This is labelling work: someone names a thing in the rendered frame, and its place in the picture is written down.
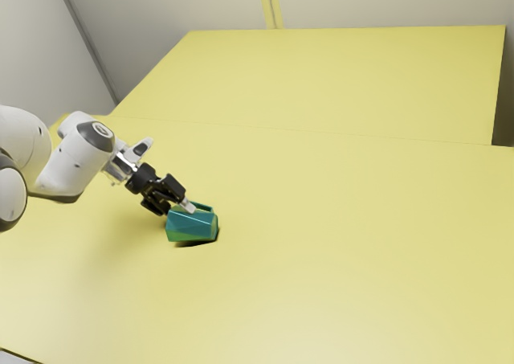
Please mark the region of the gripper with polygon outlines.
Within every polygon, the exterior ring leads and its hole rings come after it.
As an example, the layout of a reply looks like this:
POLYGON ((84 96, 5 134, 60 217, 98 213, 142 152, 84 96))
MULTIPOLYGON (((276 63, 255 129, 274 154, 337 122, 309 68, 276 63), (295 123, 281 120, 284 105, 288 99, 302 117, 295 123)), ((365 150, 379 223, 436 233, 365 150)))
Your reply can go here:
POLYGON ((193 214, 196 206, 186 197, 186 188, 171 174, 157 180, 156 170, 143 162, 124 184, 132 194, 143 196, 141 205, 157 216, 167 215, 172 203, 193 214))

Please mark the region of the teal faceted mug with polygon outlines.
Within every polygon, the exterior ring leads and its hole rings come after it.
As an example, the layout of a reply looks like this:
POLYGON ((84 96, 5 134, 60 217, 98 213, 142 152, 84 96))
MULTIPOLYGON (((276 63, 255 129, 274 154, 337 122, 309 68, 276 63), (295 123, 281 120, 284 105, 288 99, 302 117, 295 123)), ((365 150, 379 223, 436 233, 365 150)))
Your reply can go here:
POLYGON ((170 242, 215 241, 218 237, 218 216, 214 208, 193 202, 193 214, 183 207, 174 206, 168 214, 165 233, 170 242))

